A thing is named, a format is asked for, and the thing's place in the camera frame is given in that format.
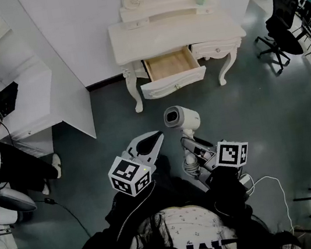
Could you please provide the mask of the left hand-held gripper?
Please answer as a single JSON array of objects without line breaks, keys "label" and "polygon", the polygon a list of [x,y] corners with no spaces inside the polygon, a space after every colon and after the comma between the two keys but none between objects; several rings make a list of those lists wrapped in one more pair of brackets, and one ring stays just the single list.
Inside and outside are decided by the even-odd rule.
[{"label": "left hand-held gripper", "polygon": [[108,177],[111,187],[129,196],[139,195],[152,181],[154,164],[164,141],[161,131],[135,137],[121,156],[116,156]]}]

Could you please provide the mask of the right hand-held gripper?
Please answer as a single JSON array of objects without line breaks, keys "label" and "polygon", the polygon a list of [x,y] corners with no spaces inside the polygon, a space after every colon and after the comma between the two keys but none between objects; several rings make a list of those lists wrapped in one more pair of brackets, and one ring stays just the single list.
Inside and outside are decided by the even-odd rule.
[{"label": "right hand-held gripper", "polygon": [[203,139],[193,137],[181,139],[186,160],[199,157],[206,160],[203,167],[200,167],[200,182],[209,190],[213,179],[212,171],[216,167],[241,167],[247,162],[248,143],[220,141],[217,147]]}]

